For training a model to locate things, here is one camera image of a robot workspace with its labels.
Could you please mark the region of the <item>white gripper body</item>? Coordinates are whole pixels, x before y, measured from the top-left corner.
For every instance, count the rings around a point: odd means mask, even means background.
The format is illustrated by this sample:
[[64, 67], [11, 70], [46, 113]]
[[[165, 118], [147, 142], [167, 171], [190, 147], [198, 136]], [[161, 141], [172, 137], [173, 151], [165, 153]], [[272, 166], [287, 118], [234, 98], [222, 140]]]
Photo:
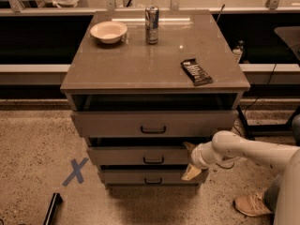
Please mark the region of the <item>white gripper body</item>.
[[211, 142], [198, 144], [190, 154], [193, 165], [202, 170], [206, 170], [210, 165], [221, 162], [224, 156], [214, 150]]

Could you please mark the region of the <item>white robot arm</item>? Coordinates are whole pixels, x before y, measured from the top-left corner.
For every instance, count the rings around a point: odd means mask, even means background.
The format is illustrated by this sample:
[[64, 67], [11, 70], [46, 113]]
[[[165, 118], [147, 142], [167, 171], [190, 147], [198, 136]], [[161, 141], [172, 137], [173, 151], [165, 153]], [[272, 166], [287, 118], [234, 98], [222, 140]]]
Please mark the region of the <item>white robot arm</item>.
[[210, 142], [198, 145], [184, 142], [189, 164], [182, 176], [189, 181], [212, 164], [239, 158], [271, 168], [282, 174], [273, 225], [300, 225], [300, 147], [251, 141], [230, 131], [217, 132]]

